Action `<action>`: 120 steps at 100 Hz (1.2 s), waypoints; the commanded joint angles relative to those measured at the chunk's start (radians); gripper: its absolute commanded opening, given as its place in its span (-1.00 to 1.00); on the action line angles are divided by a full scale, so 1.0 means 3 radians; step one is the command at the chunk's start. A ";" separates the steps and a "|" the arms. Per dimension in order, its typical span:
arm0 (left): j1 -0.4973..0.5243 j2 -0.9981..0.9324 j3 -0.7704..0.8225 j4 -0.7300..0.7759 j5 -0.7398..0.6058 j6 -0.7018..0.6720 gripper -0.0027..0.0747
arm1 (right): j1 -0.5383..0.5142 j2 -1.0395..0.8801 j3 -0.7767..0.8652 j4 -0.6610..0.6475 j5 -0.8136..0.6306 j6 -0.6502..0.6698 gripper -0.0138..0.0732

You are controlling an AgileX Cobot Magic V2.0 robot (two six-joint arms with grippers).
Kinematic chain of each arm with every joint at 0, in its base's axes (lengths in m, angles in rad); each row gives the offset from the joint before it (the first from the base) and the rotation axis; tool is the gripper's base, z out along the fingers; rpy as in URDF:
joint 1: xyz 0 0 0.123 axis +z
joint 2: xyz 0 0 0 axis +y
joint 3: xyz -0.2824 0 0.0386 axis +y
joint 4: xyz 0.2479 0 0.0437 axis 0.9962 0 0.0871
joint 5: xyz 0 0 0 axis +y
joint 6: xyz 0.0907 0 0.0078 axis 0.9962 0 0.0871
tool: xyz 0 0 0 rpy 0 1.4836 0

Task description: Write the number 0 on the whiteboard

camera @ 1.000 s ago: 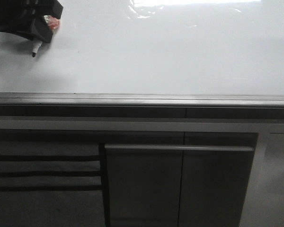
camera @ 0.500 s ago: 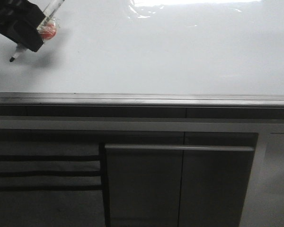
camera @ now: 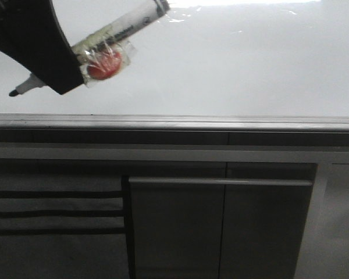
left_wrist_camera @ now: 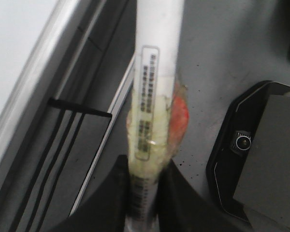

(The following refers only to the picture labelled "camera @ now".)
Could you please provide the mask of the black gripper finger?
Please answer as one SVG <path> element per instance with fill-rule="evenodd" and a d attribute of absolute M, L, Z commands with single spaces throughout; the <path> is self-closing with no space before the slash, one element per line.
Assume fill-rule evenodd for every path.
<path fill-rule="evenodd" d="M 60 95 L 84 82 L 52 1 L 0 1 L 0 52 Z"/>

